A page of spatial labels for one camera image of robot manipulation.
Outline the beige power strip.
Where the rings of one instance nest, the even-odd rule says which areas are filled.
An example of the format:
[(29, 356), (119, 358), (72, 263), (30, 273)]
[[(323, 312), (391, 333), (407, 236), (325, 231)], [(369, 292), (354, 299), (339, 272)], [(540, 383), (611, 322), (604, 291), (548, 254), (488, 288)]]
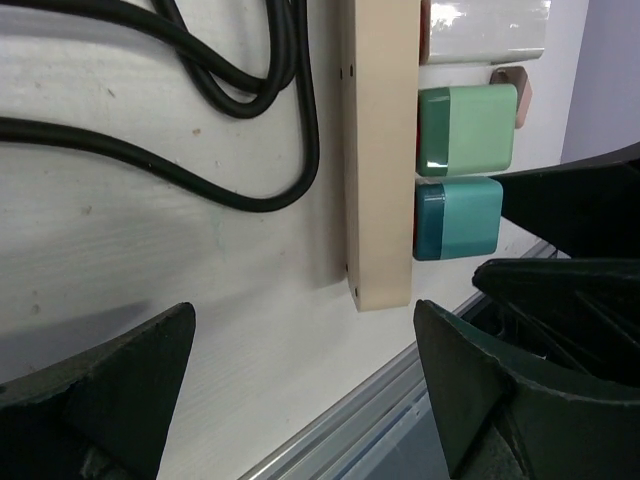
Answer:
[(347, 277), (360, 312), (411, 300), (420, 4), (343, 1)]

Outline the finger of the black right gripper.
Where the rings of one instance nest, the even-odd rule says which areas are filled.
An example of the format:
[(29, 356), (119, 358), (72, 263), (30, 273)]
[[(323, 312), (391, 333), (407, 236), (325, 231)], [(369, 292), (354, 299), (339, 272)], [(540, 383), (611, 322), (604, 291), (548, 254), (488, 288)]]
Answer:
[(496, 259), (473, 285), (521, 320), (560, 362), (622, 385), (639, 383), (639, 262)]
[(639, 145), (494, 175), (502, 216), (573, 258), (639, 257)]

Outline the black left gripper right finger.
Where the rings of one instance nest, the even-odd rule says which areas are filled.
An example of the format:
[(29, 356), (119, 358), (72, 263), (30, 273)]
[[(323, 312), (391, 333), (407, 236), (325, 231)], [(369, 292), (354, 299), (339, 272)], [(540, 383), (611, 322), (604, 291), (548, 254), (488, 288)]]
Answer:
[(420, 361), (453, 479), (636, 479), (639, 391), (509, 345), (432, 301)]

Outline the teal plug adapter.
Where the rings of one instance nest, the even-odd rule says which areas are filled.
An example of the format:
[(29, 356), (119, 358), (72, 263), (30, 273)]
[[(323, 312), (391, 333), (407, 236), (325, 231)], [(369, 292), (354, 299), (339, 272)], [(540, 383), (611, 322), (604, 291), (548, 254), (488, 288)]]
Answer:
[(415, 186), (413, 257), (438, 261), (493, 253), (503, 203), (489, 177), (452, 177)]

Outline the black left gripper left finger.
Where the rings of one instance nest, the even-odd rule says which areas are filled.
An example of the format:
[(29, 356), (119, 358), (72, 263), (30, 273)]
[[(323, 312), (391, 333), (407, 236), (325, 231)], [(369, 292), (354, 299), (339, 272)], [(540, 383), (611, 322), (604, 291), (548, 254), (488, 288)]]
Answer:
[(1, 386), (4, 479), (154, 479), (195, 335), (179, 303)]

